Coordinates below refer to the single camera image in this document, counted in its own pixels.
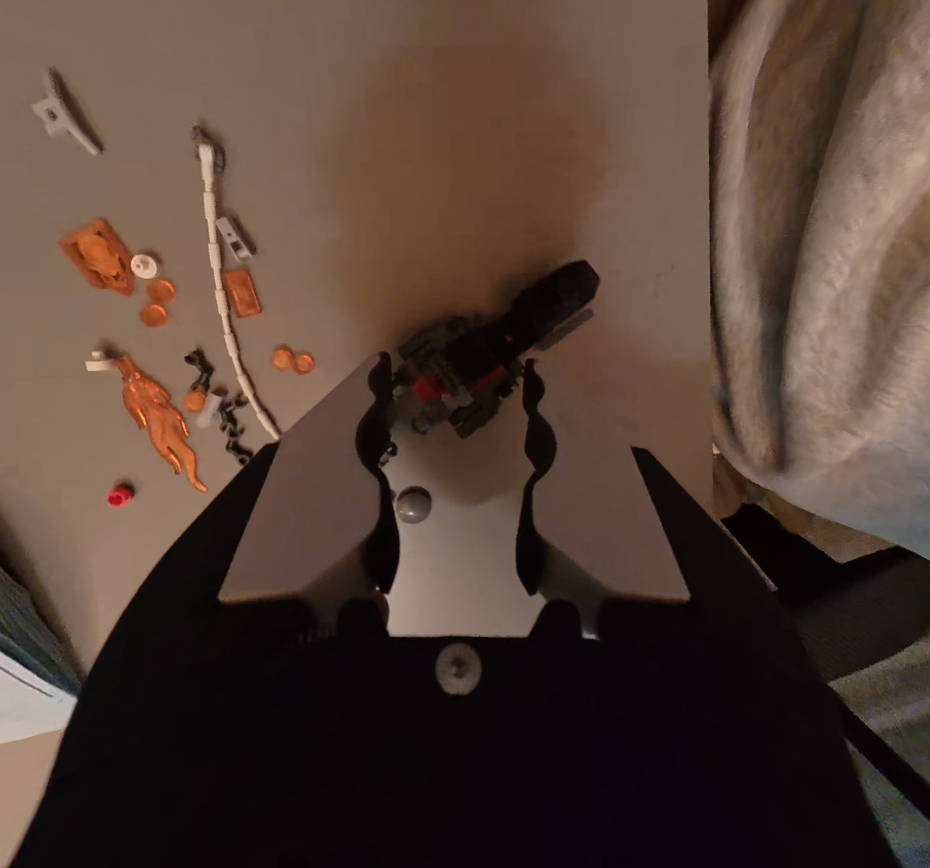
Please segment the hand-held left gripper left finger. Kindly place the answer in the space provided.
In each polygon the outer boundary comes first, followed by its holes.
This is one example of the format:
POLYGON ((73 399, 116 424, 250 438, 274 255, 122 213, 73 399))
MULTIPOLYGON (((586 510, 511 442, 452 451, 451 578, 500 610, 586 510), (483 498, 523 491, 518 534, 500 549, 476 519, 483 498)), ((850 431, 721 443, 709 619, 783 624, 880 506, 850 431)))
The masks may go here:
POLYGON ((392 386, 390 356, 378 352, 285 431, 219 589, 222 603, 389 594, 400 559, 381 464, 392 386))

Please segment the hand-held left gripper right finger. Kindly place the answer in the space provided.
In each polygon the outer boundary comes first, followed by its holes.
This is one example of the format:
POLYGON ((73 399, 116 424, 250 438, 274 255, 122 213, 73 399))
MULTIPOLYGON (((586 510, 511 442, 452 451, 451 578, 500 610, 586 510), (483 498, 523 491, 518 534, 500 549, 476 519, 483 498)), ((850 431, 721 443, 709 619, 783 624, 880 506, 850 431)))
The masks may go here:
POLYGON ((620 422, 529 358, 522 379, 530 466, 515 541, 529 595, 575 607, 583 636, 619 601, 683 606, 690 589, 620 422))

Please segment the black toy motorcycle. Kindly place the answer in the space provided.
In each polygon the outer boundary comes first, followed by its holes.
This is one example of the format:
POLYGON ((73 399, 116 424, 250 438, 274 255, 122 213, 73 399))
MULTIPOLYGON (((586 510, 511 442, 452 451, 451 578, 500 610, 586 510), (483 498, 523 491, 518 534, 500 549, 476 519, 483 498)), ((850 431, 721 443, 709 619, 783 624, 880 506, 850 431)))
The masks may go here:
POLYGON ((601 279, 584 260, 523 289, 500 315, 451 315, 398 348, 392 394, 409 429, 448 425, 467 439, 490 423, 521 381, 525 360, 550 350, 593 318, 601 279))

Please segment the large orange flame piece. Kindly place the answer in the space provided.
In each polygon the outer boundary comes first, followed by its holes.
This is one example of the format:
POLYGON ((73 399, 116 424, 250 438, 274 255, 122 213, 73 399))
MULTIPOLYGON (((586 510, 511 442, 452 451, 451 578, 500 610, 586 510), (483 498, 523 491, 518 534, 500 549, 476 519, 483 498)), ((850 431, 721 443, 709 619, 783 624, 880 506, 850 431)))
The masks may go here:
POLYGON ((138 429, 148 434, 153 449, 176 476, 183 476, 194 490, 206 493, 207 487, 198 477, 189 428, 169 392, 130 356, 111 357, 109 361, 120 374, 124 408, 138 429))

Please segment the orange rectangular tile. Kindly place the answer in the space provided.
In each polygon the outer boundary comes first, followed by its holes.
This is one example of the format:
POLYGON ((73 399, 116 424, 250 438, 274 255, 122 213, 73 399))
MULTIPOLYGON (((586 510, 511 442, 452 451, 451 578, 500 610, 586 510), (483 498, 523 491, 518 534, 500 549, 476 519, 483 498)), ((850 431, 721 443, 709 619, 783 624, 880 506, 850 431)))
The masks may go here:
POLYGON ((262 303, 250 270, 245 267, 227 270, 220 278, 231 309, 237 317, 248 318, 262 314, 262 303))

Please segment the small light grey clip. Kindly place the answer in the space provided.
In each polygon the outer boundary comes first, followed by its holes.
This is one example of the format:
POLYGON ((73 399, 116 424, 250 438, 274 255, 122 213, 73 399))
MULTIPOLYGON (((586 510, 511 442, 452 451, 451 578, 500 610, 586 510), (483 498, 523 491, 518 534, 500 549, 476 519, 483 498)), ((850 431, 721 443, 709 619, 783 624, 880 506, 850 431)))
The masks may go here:
POLYGON ((219 216, 216 220, 216 230, 222 244, 240 261, 247 262, 254 256, 253 244, 234 217, 219 216))

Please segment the orange skull shield tile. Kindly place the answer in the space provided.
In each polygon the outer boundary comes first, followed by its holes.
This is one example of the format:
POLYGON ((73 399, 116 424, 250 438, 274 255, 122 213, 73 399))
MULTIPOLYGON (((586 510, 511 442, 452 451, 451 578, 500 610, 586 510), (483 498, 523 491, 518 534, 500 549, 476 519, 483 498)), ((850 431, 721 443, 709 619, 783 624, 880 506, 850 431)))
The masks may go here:
POLYGON ((57 243, 92 288, 124 297, 134 294, 133 256, 107 220, 96 218, 64 233, 57 243))

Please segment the open instruction booklet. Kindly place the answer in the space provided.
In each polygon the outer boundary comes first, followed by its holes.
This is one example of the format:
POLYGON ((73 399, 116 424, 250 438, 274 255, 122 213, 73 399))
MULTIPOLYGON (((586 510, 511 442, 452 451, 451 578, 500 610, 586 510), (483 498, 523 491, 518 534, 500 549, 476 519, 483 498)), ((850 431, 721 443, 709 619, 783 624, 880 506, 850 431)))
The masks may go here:
POLYGON ((29 592, 1 571, 1 743, 67 726, 82 677, 29 592))

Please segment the small dark grey piece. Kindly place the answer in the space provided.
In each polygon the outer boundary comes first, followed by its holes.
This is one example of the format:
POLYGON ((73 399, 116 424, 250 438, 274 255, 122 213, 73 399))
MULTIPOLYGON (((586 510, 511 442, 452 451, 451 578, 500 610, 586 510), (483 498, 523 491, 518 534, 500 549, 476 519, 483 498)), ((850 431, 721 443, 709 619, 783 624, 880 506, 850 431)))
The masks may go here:
POLYGON ((202 174, 222 175, 226 167, 226 154, 216 137, 202 126, 192 128, 193 154, 202 174))

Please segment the dark furniture frame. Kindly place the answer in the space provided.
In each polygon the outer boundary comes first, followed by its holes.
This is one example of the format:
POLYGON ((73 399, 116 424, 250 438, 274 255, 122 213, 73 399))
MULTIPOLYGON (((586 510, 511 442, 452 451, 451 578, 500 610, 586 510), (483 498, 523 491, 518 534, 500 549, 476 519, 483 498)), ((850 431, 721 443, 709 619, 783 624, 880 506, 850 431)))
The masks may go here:
POLYGON ((928 819, 928 560, 895 546, 839 563, 758 506, 724 524, 773 583, 852 751, 928 819))

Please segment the light grey bracket piece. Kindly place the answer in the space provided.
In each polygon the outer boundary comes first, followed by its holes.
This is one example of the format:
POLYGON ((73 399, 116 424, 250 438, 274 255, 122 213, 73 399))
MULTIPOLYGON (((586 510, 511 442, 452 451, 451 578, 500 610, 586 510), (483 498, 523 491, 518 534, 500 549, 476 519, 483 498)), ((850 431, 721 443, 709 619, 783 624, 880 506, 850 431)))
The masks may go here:
POLYGON ((87 153, 102 155, 105 152, 103 143, 62 74, 52 66, 43 71, 43 89, 43 97, 33 102, 30 108, 43 123, 46 134, 51 138, 73 139, 87 153))

